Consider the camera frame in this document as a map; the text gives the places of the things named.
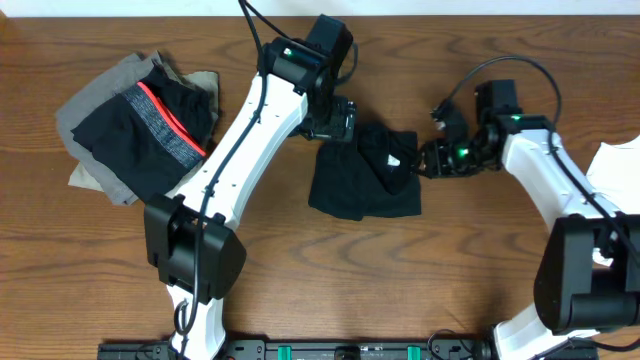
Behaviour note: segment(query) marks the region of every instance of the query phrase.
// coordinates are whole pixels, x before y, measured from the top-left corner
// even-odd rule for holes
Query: black wire
[[[637,339],[636,341],[632,342],[631,344],[625,345],[625,346],[615,346],[615,345],[603,344],[603,343],[597,342],[595,340],[582,339],[582,338],[571,338],[570,341],[571,342],[577,342],[577,343],[583,343],[585,345],[592,345],[592,346],[595,346],[595,347],[597,347],[599,349],[612,351],[612,352],[629,352],[629,351],[637,350],[638,348],[640,348],[640,339]]]
[[[254,8],[251,4],[246,3],[246,6],[249,10],[251,10],[252,13],[256,14],[256,16],[258,17],[258,19],[260,19],[260,21],[262,21],[263,23],[265,23],[268,27],[270,27],[273,31],[277,32],[278,35],[282,36],[283,38],[286,39],[291,39],[287,34],[284,33],[284,31],[278,29],[277,26],[273,25],[273,23],[269,20],[267,20],[267,18],[265,18],[264,16],[262,16],[262,14],[260,14],[258,12],[258,10],[256,10],[256,8]]]
[[[555,112],[555,114],[553,116],[553,122],[552,122],[553,127],[552,127],[551,130],[549,130],[549,136],[548,136],[548,139],[547,139],[547,143],[548,143],[548,146],[549,146],[549,153],[551,154],[551,156],[553,157],[555,162],[558,164],[558,167],[560,167],[562,172],[564,172],[564,174],[567,176],[567,178],[569,178],[571,183],[578,189],[580,194],[582,194],[582,196],[584,196],[585,200],[587,202],[589,202],[589,204],[591,204],[591,206],[593,206],[600,213],[600,215],[602,215],[602,217],[609,223],[611,228],[618,234],[618,238],[620,239],[620,241],[622,241],[622,243],[627,248],[629,253],[631,253],[631,257],[634,259],[634,261],[636,261],[637,264],[640,263],[638,251],[636,250],[635,246],[633,246],[633,244],[631,243],[631,241],[629,240],[629,238],[625,234],[624,230],[620,226],[618,226],[618,224],[613,220],[613,218],[611,218],[609,213],[595,200],[594,195],[590,194],[584,188],[584,186],[582,186],[582,184],[578,181],[578,179],[576,179],[575,176],[573,176],[571,171],[569,171],[569,169],[564,164],[562,159],[560,159],[560,156],[557,154],[558,148],[553,145],[552,140],[553,140],[553,134],[556,132],[556,125],[560,121],[560,114],[562,113],[562,94],[560,93],[560,88],[558,87],[558,84],[556,83],[555,79],[553,78],[551,73],[549,73],[549,71],[544,66],[542,66],[540,63],[538,63],[537,61],[535,61],[533,59],[530,59],[530,58],[525,57],[525,56],[520,56],[520,55],[499,56],[499,57],[487,60],[487,61],[483,62],[482,64],[476,66],[473,70],[471,70],[458,83],[458,85],[456,85],[456,87],[453,89],[453,91],[451,91],[451,94],[442,102],[442,104],[447,104],[447,103],[451,102],[453,100],[453,97],[458,93],[458,91],[460,91],[462,86],[464,84],[466,84],[480,70],[484,69],[485,67],[487,67],[489,65],[495,64],[497,62],[507,61],[507,60],[525,62],[525,63],[533,66],[534,68],[538,69],[540,72],[542,72],[542,74],[544,74],[544,76],[547,78],[547,80],[549,80],[549,83],[551,84],[551,87],[553,87],[553,91],[555,92],[556,102],[557,102],[557,104],[556,104],[556,112]]]
[[[458,341],[460,342],[460,345],[462,345],[462,348],[465,349],[470,356],[463,358],[461,360],[467,360],[467,359],[472,359],[473,358],[473,350],[469,349],[469,347],[464,343],[464,341],[462,341],[462,339],[460,339],[460,335],[458,335],[457,332],[451,330],[451,329],[440,329],[437,330],[436,332],[434,332],[433,334],[431,334],[431,336],[429,336],[429,340],[427,340],[427,350],[429,350],[429,352],[431,353],[431,355],[433,355],[434,358],[436,358],[436,360],[444,360],[442,357],[440,357],[440,355],[438,355],[435,351],[433,351],[432,349],[432,345],[433,345],[433,340],[436,339],[438,334],[441,334],[443,332],[448,332],[450,334],[453,334],[454,336],[457,336]]]
[[[242,9],[244,17],[247,20],[247,24],[249,25],[249,29],[251,30],[251,34],[253,35],[253,40],[256,43],[256,49],[258,51],[258,73],[262,77],[262,89],[260,93],[260,100],[258,102],[258,107],[253,112],[253,116],[249,121],[249,124],[247,124],[242,134],[240,134],[240,137],[238,137],[235,144],[233,144],[233,147],[231,147],[227,155],[224,157],[224,159],[220,163],[220,166],[218,166],[218,169],[216,169],[216,172],[211,178],[211,181],[205,187],[204,198],[202,199],[202,205],[200,206],[200,213],[198,214],[198,226],[196,228],[196,237],[195,237],[195,245],[194,245],[194,265],[193,265],[194,280],[193,280],[193,300],[191,302],[191,313],[189,314],[189,320],[187,321],[186,325],[184,324],[184,322],[180,323],[179,319],[181,316],[184,316],[184,311],[187,308],[187,303],[185,301],[176,307],[176,311],[174,312],[174,317],[173,317],[176,332],[182,335],[183,337],[185,337],[185,339],[183,339],[183,342],[182,342],[181,353],[184,353],[184,350],[187,344],[186,336],[189,333],[189,331],[191,331],[191,329],[193,328],[193,324],[195,322],[196,314],[198,311],[198,303],[199,303],[198,294],[200,293],[200,261],[201,261],[200,244],[202,243],[202,238],[204,234],[205,213],[207,211],[207,205],[209,204],[209,199],[214,195],[213,188],[215,184],[218,183],[220,174],[222,173],[224,168],[227,166],[227,164],[229,163],[229,161],[231,160],[235,152],[238,150],[238,148],[240,147],[244,139],[247,137],[247,135],[249,134],[249,131],[251,131],[251,128],[253,128],[253,125],[255,125],[255,123],[258,122],[258,120],[260,119],[260,113],[262,112],[262,108],[264,107],[265,99],[267,97],[267,71],[265,67],[264,53],[262,52],[262,45],[260,44],[260,37],[258,36],[258,32],[256,31],[256,27],[253,23],[253,20],[251,20],[251,16],[247,11],[248,4],[246,3],[246,0],[238,0],[238,3],[240,4],[240,8]]]

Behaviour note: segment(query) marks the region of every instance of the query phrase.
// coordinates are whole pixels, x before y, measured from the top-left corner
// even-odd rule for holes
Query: gray fabric
[[[133,110],[138,113],[142,121],[147,125],[151,135],[182,166],[186,169],[191,169],[200,162],[202,155],[198,154],[167,125],[167,122],[144,90],[134,85],[125,90],[122,96],[131,104]]]
[[[140,58],[137,55],[133,54],[133,55],[130,55],[127,58],[123,59],[120,62],[120,64],[123,64],[125,62],[131,62],[131,61],[138,63],[138,65],[141,63]],[[167,72],[168,76],[171,79],[174,79],[174,80],[178,79],[177,81],[183,83],[185,86],[189,86],[189,87],[192,87],[192,88],[193,87],[198,87],[198,88],[206,91],[209,94],[209,99],[211,101],[210,104],[209,104],[209,107],[211,109],[211,117],[213,119],[213,125],[215,125],[215,123],[218,120],[218,94],[219,94],[219,91],[218,91],[218,74],[216,74],[215,72],[209,72],[209,71],[199,71],[199,72],[195,72],[193,74],[185,75],[185,76],[181,77],[181,79],[180,79],[175,74],[175,72],[171,69],[171,67],[169,67],[165,63],[161,63],[161,64],[163,65],[165,71]],[[69,103],[67,103],[67,105],[69,105],[72,102],[72,100],[73,100],[73,98],[69,101]],[[93,109],[90,110],[90,111],[87,111],[86,116],[88,116],[93,111]],[[80,163],[78,164],[78,166],[76,167],[76,169],[73,171],[73,173],[71,174],[71,176],[69,178],[69,185],[70,186],[80,187],[80,188],[85,188],[85,189],[104,191],[102,189],[102,184],[104,184],[104,183],[110,184],[112,186],[112,189],[110,190],[110,192],[106,192],[105,191],[105,193],[107,194],[107,196],[109,196],[111,201],[116,205],[122,205],[122,204],[131,205],[131,203],[133,203],[134,201],[137,200],[137,197],[133,194],[133,192],[131,192],[131,190],[129,190],[129,188],[124,183],[122,183],[120,181],[120,179],[118,179],[115,176],[115,174],[113,174],[113,172],[111,172],[111,170],[109,170],[106,166],[102,165],[101,163],[95,161],[93,159],[93,156],[91,155],[91,153],[89,153],[85,148],[83,148],[82,146],[77,144],[75,141],[73,141],[73,134],[71,134],[71,129],[73,129],[73,128],[75,128],[75,126],[79,125],[82,120],[84,120],[84,117],[82,119],[80,119],[76,125],[70,125],[70,126],[66,127],[67,132],[70,134],[69,140],[72,143],[71,144],[72,148],[74,148],[74,149],[79,148],[80,149],[80,151],[77,152],[76,154],[79,153],[82,156],[82,155],[84,155],[84,153],[88,153],[88,158],[90,160],[90,163],[97,164],[96,167],[99,169],[99,171],[97,171],[97,172],[96,171],[89,172],[85,168],[86,164],[85,164],[85,161],[83,160],[86,157],[83,156],[82,158],[79,158],[78,156],[74,155],[74,153],[71,153],[70,146],[68,146],[67,142],[65,141],[65,145],[67,145],[67,150],[69,150],[69,153],[71,153],[72,156],[74,156],[75,158],[80,160]],[[58,117],[58,123],[59,123],[58,124],[59,125],[58,126],[58,131],[60,132],[60,135],[62,136],[63,140],[65,140],[65,137],[63,136],[63,132],[60,131],[60,118],[59,117]],[[100,182],[97,182],[94,177],[101,176],[101,174],[103,175],[103,177],[101,178],[102,182],[100,183]],[[185,182],[186,180],[191,178],[192,174],[195,174],[195,171],[191,171],[189,174],[187,174],[184,177],[183,182]],[[178,186],[176,186],[174,188],[174,190],[170,191],[169,194],[172,194],[172,192],[175,193],[175,191],[177,190],[177,188],[179,186],[180,186],[180,184],[178,184]],[[123,191],[123,192],[120,193],[120,195],[115,194],[115,199],[114,199],[113,188]]]
[[[132,54],[91,81],[56,112],[56,127],[67,151],[84,165],[116,205],[131,205],[138,198],[109,168],[96,161],[87,149],[73,141],[71,130],[105,101],[147,76],[154,63],[161,65],[169,78],[180,81],[158,52],[144,61],[137,54]]]

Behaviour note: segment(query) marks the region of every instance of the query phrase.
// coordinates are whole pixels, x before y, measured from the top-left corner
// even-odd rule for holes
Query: red stripe
[[[153,95],[153,93],[151,92],[151,90],[149,90],[147,85],[143,84],[142,82],[138,82],[138,86],[145,92],[145,94],[147,94],[147,96],[149,97],[149,100],[151,100],[151,102],[156,107],[160,115],[162,115],[162,118],[167,123],[167,125],[169,125],[171,130],[173,130],[174,133],[180,136],[182,140],[184,140],[195,151],[197,151],[198,154],[205,156],[206,153],[204,152],[204,150],[202,150],[200,146],[198,146],[198,144],[196,144],[195,141],[193,141],[193,139],[187,133],[187,130],[180,123],[180,121],[178,121],[178,119],[176,119],[176,117],[173,116],[173,114],[169,111],[169,109],[167,109],[164,106],[164,104],[160,101],[160,99],[156,98],[155,95]]]

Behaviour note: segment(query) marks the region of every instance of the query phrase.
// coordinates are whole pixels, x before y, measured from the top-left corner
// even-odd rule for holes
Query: gray stripe
[[[202,156],[187,144],[166,123],[147,94],[138,85],[133,85],[122,93],[131,107],[140,115],[153,137],[186,169],[192,169]]]

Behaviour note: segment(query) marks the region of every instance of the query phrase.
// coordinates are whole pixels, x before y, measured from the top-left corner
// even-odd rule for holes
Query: folded clothes
[[[213,119],[213,123],[215,124],[218,120],[218,74],[211,71],[198,71],[182,76],[182,82],[185,86],[191,89],[201,89],[209,94],[209,110],[211,111],[211,118]],[[191,173],[187,174],[183,180],[188,180],[189,178],[191,178],[190,174]],[[78,163],[76,168],[69,176],[68,184],[69,186],[104,192],[102,186],[100,186],[100,183],[98,183],[96,179],[94,179],[93,176],[89,174],[89,172],[85,169],[83,163]],[[173,197],[178,190],[177,187],[179,186],[180,183],[176,185],[176,188],[174,188],[172,191],[169,191],[165,195]]]
[[[111,202],[116,205],[131,205],[137,200],[137,196],[111,170],[93,159],[89,151],[73,141],[71,129],[78,126],[105,101],[147,76],[154,64],[159,64],[168,76],[179,80],[158,52],[144,61],[137,54],[132,54],[91,81],[56,112],[58,133],[67,151],[84,165],[86,171],[96,179]]]
[[[420,181],[410,171],[417,149],[415,132],[356,126],[352,142],[325,143],[318,150],[309,206],[358,221],[420,215]]]
[[[96,161],[88,150],[73,141],[71,129],[77,127],[105,101],[147,76],[154,65],[161,66],[170,79],[184,83],[192,89],[200,88],[209,93],[211,115],[214,123],[217,121],[218,75],[216,73],[196,72],[181,78],[158,52],[145,60],[141,60],[137,54],[129,55],[85,86],[56,112],[58,133],[69,154],[80,161],[69,178],[69,185],[101,189],[115,205],[131,205],[138,199],[109,168]]]
[[[171,190],[204,157],[213,119],[207,92],[171,80],[161,67],[100,105],[72,130],[140,199]]]

